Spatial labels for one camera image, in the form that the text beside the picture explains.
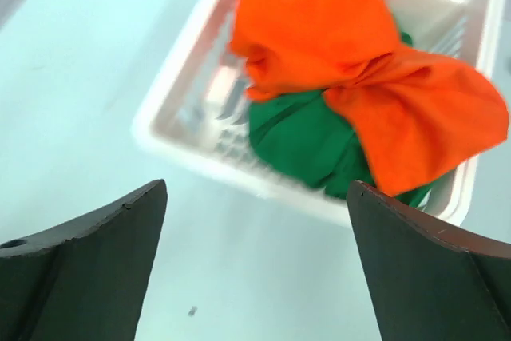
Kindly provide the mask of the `orange t shirt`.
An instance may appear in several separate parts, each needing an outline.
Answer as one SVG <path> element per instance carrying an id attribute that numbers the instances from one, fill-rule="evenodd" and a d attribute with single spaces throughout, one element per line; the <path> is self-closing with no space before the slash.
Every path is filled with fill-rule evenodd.
<path id="1" fill-rule="evenodd" d="M 251 81 L 253 152 L 328 196 L 361 180 L 416 206 L 508 136 L 491 82 L 414 49 L 385 0 L 238 0 L 230 48 Z"/>

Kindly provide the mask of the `white plastic dish basket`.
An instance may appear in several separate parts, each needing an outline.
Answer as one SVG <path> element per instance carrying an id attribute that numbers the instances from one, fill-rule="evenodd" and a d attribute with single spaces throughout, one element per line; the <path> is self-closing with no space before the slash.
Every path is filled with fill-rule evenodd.
<path id="1" fill-rule="evenodd" d="M 419 50 L 493 74 L 506 0 L 387 0 Z M 349 227 L 347 205 L 272 172 L 248 147 L 248 79 L 228 50 L 236 0 L 198 0 L 133 121 L 149 152 Z"/>

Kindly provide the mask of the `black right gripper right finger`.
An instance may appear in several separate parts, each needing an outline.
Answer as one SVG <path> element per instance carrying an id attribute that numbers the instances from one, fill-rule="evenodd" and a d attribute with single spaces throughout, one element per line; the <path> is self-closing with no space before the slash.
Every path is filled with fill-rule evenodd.
<path id="1" fill-rule="evenodd" d="M 384 340 L 508 340 L 510 245 L 361 181 L 347 207 Z"/>

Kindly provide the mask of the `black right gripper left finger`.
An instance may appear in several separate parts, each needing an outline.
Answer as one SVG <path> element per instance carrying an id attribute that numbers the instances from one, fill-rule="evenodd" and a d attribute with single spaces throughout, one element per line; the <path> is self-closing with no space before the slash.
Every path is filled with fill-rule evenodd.
<path id="1" fill-rule="evenodd" d="M 133 340 L 168 202 L 153 180 L 1 245 L 3 340 Z"/>

